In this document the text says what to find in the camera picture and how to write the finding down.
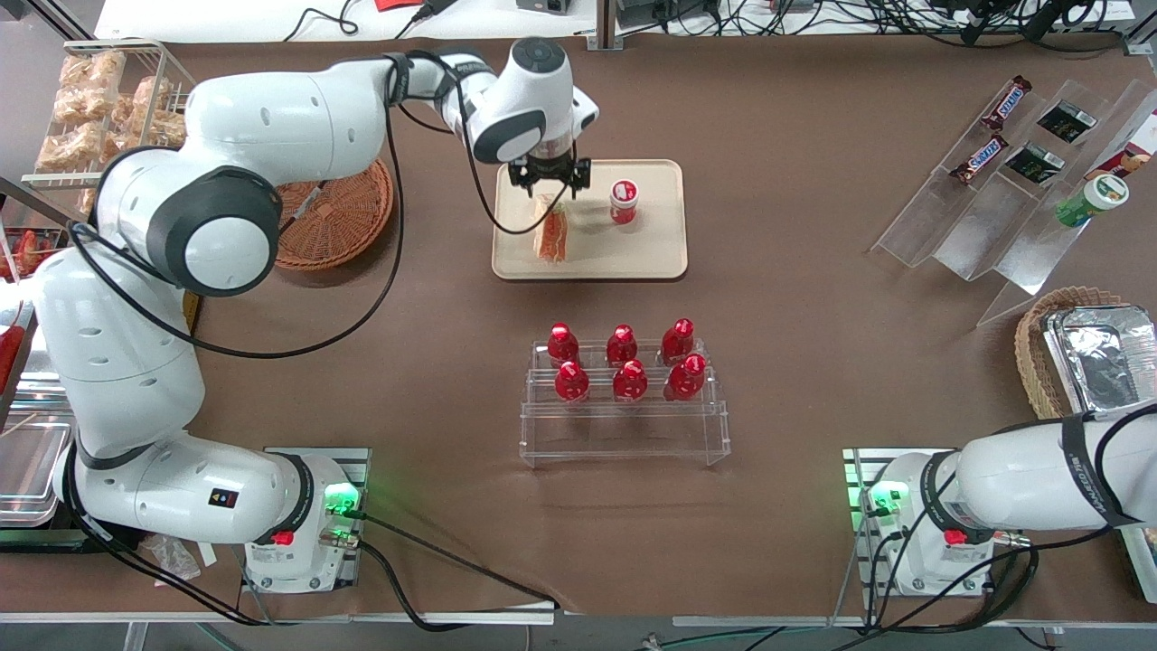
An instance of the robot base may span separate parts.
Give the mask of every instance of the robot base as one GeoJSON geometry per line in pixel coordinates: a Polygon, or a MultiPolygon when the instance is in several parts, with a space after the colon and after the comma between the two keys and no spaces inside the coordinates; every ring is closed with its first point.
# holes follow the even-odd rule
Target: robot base
{"type": "Polygon", "coordinates": [[[351,532],[352,521],[331,515],[326,506],[333,502],[326,489],[348,487],[341,467],[327,457],[303,456],[302,461],[314,475],[314,502],[301,527],[294,532],[289,545],[245,545],[245,568],[249,578],[263,592],[301,593],[327,592],[341,569],[346,550],[319,542],[323,532],[351,532]]]}
{"type": "MultiPolygon", "coordinates": [[[[920,521],[920,526],[914,527],[915,520],[924,511],[921,479],[924,467],[930,460],[931,457],[918,453],[896,458],[880,474],[876,484],[861,496],[864,512],[878,509],[880,501],[886,501],[892,509],[890,515],[874,519],[878,533],[871,532],[868,535],[869,560],[876,553],[880,540],[887,539],[893,533],[912,532],[912,540],[904,550],[902,557],[899,556],[900,546],[904,545],[902,539],[885,543],[884,561],[887,574],[880,575],[884,568],[876,572],[880,583],[886,582],[887,577],[894,572],[896,584],[892,590],[905,597],[939,594],[973,565],[987,561],[993,555],[992,540],[981,545],[948,545],[944,542],[944,532],[928,517],[920,521]]],[[[938,474],[948,475],[953,469],[955,459],[951,464],[942,464],[938,474]]],[[[938,488],[943,486],[944,478],[937,476],[935,481],[935,486],[938,488]]],[[[974,574],[957,584],[948,594],[950,597],[983,595],[987,574],[983,570],[974,574]]]]}

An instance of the green bottle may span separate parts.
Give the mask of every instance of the green bottle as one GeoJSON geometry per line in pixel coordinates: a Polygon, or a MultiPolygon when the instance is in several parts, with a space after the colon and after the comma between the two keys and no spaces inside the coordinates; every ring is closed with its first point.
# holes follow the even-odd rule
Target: green bottle
{"type": "Polygon", "coordinates": [[[1056,219],[1073,228],[1105,210],[1115,208],[1129,198],[1129,186],[1112,173],[1103,173],[1085,183],[1081,192],[1056,205],[1056,219]]]}

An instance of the brown table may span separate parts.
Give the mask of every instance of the brown table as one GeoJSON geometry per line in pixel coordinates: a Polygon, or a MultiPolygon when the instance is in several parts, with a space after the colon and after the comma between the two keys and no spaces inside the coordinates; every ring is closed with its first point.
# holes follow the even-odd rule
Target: brown table
{"type": "MultiPolygon", "coordinates": [[[[492,61],[507,43],[477,44],[492,61]]],[[[1010,320],[974,331],[1002,283],[902,267],[868,246],[995,88],[1014,74],[1049,96],[1068,77],[1115,97],[1149,62],[1066,60],[1018,45],[967,51],[918,37],[633,39],[620,53],[566,44],[575,81],[602,106],[582,138],[594,157],[683,165],[690,267],[675,282],[519,283],[489,269],[491,225],[460,146],[397,123],[405,254],[366,327],[282,362],[201,355],[207,398],[194,435],[242,446],[371,446],[368,510],[588,614],[823,617],[852,532],[840,451],[953,446],[1032,412],[1010,320]],[[734,453],[713,468],[559,465],[518,459],[529,343],[554,320],[603,336],[626,320],[656,336],[693,318],[728,393],[734,453]]],[[[198,79],[317,69],[375,44],[175,46],[198,79]]],[[[1097,284],[1157,305],[1151,242],[1157,165],[1097,220],[1051,286],[1097,284]]],[[[491,186],[493,170],[484,171],[491,186]]],[[[206,301],[199,335],[250,350],[310,343],[356,318],[392,249],[332,274],[277,272],[206,301]]],[[[528,599],[399,545],[370,539],[422,611],[528,599]]],[[[0,611],[192,609],[102,558],[0,558],[0,611]]],[[[220,594],[237,575],[198,579],[220,594]]],[[[1110,540],[1047,553],[1014,619],[1152,622],[1110,540]]],[[[278,616],[397,612],[373,565],[361,585],[274,602],[278,616]]],[[[950,621],[971,606],[936,617],[950,621]]],[[[896,607],[898,613],[902,608],[896,607]]],[[[845,613],[857,614],[849,599],[845,613]]]]}

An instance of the snickers bar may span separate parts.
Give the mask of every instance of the snickers bar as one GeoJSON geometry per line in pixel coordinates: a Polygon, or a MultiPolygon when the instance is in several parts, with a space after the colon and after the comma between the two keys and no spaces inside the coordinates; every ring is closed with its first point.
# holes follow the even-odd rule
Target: snickers bar
{"type": "Polygon", "coordinates": [[[972,178],[983,168],[986,164],[993,162],[996,154],[1001,153],[1001,149],[1008,147],[1009,143],[1004,141],[998,133],[993,134],[993,139],[989,140],[983,147],[977,150],[975,154],[968,156],[968,160],[957,165],[956,169],[948,172],[949,176],[960,179],[960,183],[965,185],[972,183],[972,178]]]}
{"type": "Polygon", "coordinates": [[[993,106],[993,110],[988,111],[988,114],[980,118],[981,124],[992,128],[993,131],[1000,131],[1004,127],[1004,120],[1009,118],[1012,113],[1012,109],[1020,103],[1020,99],[1032,90],[1032,84],[1029,80],[1020,76],[1019,74],[1012,77],[1009,82],[1009,89],[1004,91],[1004,96],[1001,97],[1000,102],[993,106]]]}

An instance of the red button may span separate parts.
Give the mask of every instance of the red button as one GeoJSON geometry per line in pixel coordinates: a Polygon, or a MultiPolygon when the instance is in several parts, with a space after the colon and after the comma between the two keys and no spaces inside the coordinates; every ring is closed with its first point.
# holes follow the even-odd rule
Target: red button
{"type": "Polygon", "coordinates": [[[944,532],[944,542],[949,545],[964,545],[968,542],[968,534],[960,530],[949,530],[944,532]]]}

